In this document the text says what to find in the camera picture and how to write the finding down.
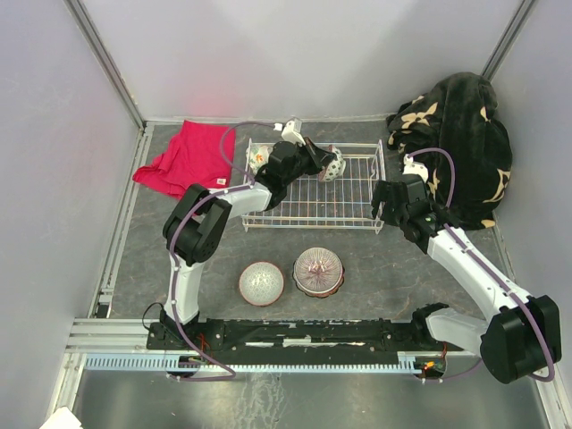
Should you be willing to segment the purple striped bowl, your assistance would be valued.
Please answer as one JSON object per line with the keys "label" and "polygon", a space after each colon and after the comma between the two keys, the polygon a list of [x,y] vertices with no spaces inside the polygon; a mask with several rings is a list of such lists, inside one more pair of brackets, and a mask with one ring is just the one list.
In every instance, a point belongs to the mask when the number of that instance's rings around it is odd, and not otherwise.
{"label": "purple striped bowl", "polygon": [[344,269],[340,258],[331,250],[314,247],[303,251],[293,265],[293,273],[311,291],[334,286]]}

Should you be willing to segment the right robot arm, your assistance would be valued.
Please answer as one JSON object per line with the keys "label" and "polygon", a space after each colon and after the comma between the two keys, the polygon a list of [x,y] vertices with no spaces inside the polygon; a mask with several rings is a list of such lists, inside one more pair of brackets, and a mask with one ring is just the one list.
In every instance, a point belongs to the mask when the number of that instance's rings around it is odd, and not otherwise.
{"label": "right robot arm", "polygon": [[404,174],[376,183],[372,215],[396,226],[437,262],[477,304],[482,319],[450,307],[434,310],[410,327],[420,349],[440,341],[480,357],[501,383],[525,376],[543,383],[555,377],[561,359],[559,307],[547,295],[535,297],[517,286],[470,241],[449,208],[429,198],[423,179]]}

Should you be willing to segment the white wire dish rack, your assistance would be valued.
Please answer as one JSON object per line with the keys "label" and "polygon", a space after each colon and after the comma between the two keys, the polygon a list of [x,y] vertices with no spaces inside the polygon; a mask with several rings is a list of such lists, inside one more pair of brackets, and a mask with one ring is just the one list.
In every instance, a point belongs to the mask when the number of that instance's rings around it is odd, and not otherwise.
{"label": "white wire dish rack", "polygon": [[274,209],[242,217],[248,231],[254,228],[344,229],[378,233],[383,221],[372,217],[371,200],[379,180],[386,178],[380,141],[316,144],[321,149],[340,150],[346,166],[334,181],[315,176],[294,181],[286,198]]}

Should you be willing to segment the grey hexagon pattern bowl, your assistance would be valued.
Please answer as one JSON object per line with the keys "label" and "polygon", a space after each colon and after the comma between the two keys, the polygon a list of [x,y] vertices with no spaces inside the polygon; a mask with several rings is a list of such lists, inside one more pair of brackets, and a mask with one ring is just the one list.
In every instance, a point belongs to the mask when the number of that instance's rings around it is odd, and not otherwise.
{"label": "grey hexagon pattern bowl", "polygon": [[250,264],[239,278],[240,295],[252,306],[267,307],[284,291],[284,276],[274,264],[259,261]]}

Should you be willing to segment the red rimmed bowl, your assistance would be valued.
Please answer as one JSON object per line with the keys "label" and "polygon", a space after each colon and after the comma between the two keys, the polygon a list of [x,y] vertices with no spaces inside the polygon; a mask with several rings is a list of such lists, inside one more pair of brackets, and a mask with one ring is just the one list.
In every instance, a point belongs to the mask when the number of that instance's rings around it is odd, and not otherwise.
{"label": "red rimmed bowl", "polygon": [[339,179],[345,172],[346,161],[341,151],[334,145],[328,147],[328,151],[333,154],[333,160],[318,174],[320,182],[331,182]]}

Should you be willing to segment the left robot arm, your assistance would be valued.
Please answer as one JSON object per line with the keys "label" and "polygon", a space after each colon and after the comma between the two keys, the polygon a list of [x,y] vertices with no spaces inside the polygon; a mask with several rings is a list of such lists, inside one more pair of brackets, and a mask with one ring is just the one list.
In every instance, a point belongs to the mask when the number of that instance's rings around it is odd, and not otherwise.
{"label": "left robot arm", "polygon": [[190,185],[163,228],[171,258],[171,284],[161,315],[169,324],[167,339],[180,349],[196,342],[204,265],[217,250],[229,220],[274,209],[303,176],[332,181],[344,170],[345,161],[335,146],[323,149],[310,139],[303,144],[279,141],[264,164],[247,172],[244,184],[219,190]]}

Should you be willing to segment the floral orange green bowl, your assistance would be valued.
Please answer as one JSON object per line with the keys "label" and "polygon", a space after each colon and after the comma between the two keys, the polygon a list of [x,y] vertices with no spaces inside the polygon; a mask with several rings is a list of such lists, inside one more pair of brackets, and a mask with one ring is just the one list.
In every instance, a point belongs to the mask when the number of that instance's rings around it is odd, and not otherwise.
{"label": "floral orange green bowl", "polygon": [[256,176],[260,168],[268,163],[272,151],[273,147],[266,144],[251,144],[248,147],[246,151],[247,168],[253,176]]}

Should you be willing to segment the white paper corner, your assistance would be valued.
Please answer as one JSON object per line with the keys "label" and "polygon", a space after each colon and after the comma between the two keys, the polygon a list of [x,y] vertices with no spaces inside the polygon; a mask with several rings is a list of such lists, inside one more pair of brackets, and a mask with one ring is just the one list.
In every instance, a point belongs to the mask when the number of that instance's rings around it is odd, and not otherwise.
{"label": "white paper corner", "polygon": [[67,407],[58,408],[40,429],[82,429],[81,421]]}

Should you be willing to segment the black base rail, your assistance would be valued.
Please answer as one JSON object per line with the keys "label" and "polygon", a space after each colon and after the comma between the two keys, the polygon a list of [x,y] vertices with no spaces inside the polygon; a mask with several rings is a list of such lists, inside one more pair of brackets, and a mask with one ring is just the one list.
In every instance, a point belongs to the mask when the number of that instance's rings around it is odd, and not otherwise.
{"label": "black base rail", "polygon": [[440,356],[459,347],[432,339],[409,321],[253,321],[208,319],[185,328],[208,356],[231,365],[396,364],[400,352]]}

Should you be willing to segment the red folded t-shirt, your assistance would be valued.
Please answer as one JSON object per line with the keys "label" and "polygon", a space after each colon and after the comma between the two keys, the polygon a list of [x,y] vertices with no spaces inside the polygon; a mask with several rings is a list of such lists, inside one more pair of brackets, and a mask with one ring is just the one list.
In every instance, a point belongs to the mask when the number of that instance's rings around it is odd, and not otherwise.
{"label": "red folded t-shirt", "polygon": [[180,199],[198,183],[208,189],[230,185],[236,131],[221,125],[185,121],[167,149],[132,179],[153,191]]}

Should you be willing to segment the black floral blanket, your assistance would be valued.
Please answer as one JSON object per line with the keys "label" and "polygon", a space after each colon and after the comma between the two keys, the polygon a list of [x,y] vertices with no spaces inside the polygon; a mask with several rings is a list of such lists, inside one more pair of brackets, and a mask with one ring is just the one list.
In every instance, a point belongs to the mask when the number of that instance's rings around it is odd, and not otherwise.
{"label": "black floral blanket", "polygon": [[438,204],[453,189],[450,211],[470,231],[495,225],[493,211],[511,176],[509,134],[495,118],[497,107],[490,81],[459,72],[386,119],[387,148],[427,167],[429,194]]}

